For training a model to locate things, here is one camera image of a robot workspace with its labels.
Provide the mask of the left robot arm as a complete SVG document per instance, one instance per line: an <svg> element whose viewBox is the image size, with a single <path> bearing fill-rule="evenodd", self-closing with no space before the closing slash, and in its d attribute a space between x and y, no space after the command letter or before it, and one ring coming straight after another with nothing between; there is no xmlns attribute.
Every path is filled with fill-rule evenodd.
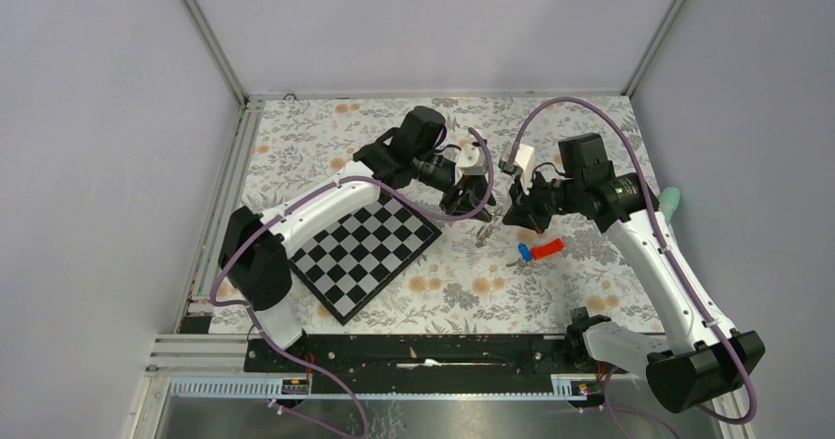
<svg viewBox="0 0 835 439"><path fill-rule="evenodd" d="M439 148L447 134L444 116L417 106L400 125L362 146L333 176L302 195L263 213L246 206L233 211L211 303L223 306L218 291L222 282L230 282L269 345L268 358L281 370L296 369L306 347L288 300L291 256L329 225L376 202L381 193L432 219L488 220L487 209L495 203L492 155L481 130L468 132L471 139L457 158L444 157Z"/></svg>

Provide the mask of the silver keyring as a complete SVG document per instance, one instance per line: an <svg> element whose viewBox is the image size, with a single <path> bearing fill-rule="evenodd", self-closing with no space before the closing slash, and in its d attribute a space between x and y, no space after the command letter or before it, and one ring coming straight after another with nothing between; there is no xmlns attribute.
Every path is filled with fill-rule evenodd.
<svg viewBox="0 0 835 439"><path fill-rule="evenodd" d="M501 228L502 214L495 212L491 214L491 219L486 222L477 232L475 239L475 246L483 248L493 236L493 234Z"/></svg>

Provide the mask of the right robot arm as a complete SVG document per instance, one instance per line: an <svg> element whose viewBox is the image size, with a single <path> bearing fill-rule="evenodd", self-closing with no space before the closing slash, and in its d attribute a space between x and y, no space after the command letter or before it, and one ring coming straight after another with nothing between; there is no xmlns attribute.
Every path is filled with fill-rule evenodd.
<svg viewBox="0 0 835 439"><path fill-rule="evenodd" d="M670 412L744 387L764 343L756 332L740 331L681 260L657 199L642 189L639 175L617 174L598 134L563 140L558 148L564 174L547 180L532 147L505 147L499 167L513 180L503 223L542 233L557 215L592 221L637 276L666 336L655 339L580 310L566 330L568 365L588 372L602 362L643 378Z"/></svg>

